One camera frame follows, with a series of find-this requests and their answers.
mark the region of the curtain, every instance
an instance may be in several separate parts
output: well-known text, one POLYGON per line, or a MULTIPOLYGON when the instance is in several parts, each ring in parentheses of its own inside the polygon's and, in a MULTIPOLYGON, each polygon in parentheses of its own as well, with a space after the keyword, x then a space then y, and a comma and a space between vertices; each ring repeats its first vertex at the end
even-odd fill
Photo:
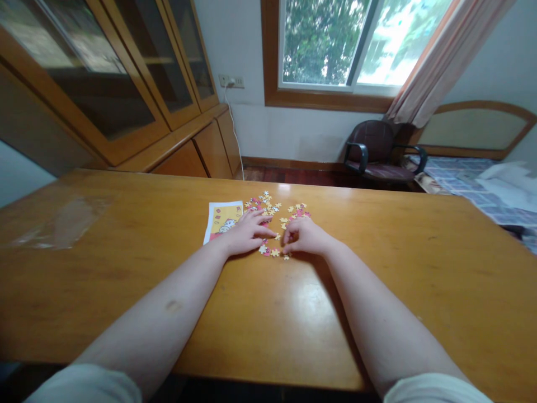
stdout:
POLYGON ((453 0, 387 117, 425 126, 515 1, 453 0))

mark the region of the wooden headboard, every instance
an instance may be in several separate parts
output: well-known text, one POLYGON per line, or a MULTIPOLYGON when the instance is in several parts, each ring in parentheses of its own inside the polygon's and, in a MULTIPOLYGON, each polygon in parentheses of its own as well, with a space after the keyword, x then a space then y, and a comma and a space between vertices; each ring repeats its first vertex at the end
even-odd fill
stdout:
POLYGON ((428 154, 447 157, 504 159, 537 123, 537 115, 495 101, 457 102, 440 106, 409 144, 428 154))

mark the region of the glass cabinet door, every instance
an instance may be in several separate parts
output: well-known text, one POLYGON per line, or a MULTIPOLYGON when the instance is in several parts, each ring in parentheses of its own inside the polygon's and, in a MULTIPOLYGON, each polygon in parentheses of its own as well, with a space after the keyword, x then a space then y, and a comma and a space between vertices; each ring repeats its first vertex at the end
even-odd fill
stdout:
POLYGON ((98 0, 3 0, 4 60, 111 164, 169 133, 98 0))
POLYGON ((166 8, 185 63, 188 61, 190 79, 195 83, 201 111, 204 112, 219 101, 194 5, 191 0, 157 1, 162 1, 166 8))
POLYGON ((155 0, 102 0, 171 130, 200 115, 163 6, 155 0))

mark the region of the room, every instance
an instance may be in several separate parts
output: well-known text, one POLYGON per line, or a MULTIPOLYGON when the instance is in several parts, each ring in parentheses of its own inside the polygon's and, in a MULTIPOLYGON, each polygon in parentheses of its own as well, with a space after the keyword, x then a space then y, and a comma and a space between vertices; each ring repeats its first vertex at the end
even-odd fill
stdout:
POLYGON ((32 385, 14 401, 253 209, 275 239, 215 278, 170 364, 177 396, 377 398, 329 265, 286 249, 311 217, 477 389, 532 401, 536 13, 531 0, 3 2, 0 361, 3 385, 32 385), (336 28, 335 45, 304 21, 336 28), (323 46, 339 46, 337 67, 323 46))

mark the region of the green leaves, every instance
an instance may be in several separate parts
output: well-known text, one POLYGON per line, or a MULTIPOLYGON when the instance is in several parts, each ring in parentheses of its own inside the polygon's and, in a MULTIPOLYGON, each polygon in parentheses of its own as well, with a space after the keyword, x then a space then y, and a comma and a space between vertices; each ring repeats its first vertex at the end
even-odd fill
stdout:
POLYGON ((284 82, 345 84, 369 0, 289 0, 284 82))

